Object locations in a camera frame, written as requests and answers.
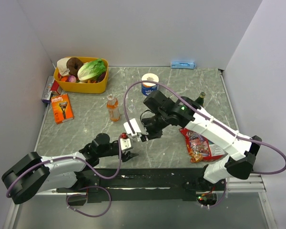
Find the orange drink bottle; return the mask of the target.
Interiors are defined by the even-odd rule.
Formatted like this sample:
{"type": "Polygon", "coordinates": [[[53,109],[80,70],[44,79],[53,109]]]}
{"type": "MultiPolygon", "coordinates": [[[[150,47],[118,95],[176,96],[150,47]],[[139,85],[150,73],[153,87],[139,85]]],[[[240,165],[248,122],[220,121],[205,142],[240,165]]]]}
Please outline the orange drink bottle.
{"type": "Polygon", "coordinates": [[[106,106],[109,113],[109,119],[113,122],[119,121],[121,117],[119,112],[119,102],[113,94],[109,94],[107,96],[106,106]]]}

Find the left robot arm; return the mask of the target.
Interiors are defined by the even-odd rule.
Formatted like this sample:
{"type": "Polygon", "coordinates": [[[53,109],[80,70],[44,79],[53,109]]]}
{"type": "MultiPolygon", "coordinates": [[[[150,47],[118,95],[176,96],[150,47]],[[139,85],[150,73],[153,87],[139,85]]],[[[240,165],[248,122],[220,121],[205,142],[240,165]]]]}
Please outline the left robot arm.
{"type": "Polygon", "coordinates": [[[131,149],[127,134],[111,142],[109,135],[100,133],[84,148],[69,155],[40,156],[30,152],[2,175],[6,197],[17,205],[50,189],[70,188],[79,192],[85,186],[83,171],[93,170],[102,157],[118,156],[120,164],[127,162],[137,156],[131,149]]]}

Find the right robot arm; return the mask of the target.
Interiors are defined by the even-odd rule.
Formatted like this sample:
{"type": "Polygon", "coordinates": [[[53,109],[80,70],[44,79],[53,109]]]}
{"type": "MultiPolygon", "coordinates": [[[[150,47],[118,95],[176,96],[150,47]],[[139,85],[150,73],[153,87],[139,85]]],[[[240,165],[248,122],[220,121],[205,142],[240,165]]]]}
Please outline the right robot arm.
{"type": "Polygon", "coordinates": [[[248,179],[260,148],[251,138],[242,136],[238,139],[238,131],[213,118],[199,103],[185,96],[174,102],[156,90],[145,98],[143,104],[154,114],[143,119],[147,132],[144,140],[160,138],[162,130],[173,125],[202,135],[227,153],[221,160],[203,168],[204,173],[198,179],[202,189],[210,190],[218,181],[228,177],[248,179]]]}

